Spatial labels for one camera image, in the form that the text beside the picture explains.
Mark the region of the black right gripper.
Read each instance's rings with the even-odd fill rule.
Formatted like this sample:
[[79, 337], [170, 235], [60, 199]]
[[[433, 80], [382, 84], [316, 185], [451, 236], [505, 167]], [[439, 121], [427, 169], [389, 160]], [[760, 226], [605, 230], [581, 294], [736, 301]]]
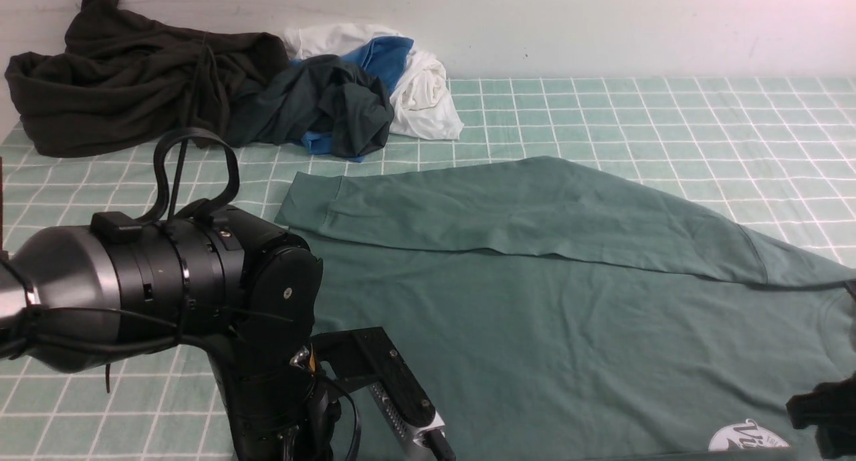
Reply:
[[819, 383], [810, 393], [792, 396], [786, 403], [792, 427], [816, 427], [815, 440], [824, 459], [855, 455], [855, 376]]

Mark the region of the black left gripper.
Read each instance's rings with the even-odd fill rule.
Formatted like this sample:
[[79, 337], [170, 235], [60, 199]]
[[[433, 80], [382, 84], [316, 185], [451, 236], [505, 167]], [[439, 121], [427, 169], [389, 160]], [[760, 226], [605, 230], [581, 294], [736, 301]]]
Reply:
[[239, 460], [331, 460], [340, 404], [312, 348], [284, 358], [226, 343], [210, 354]]

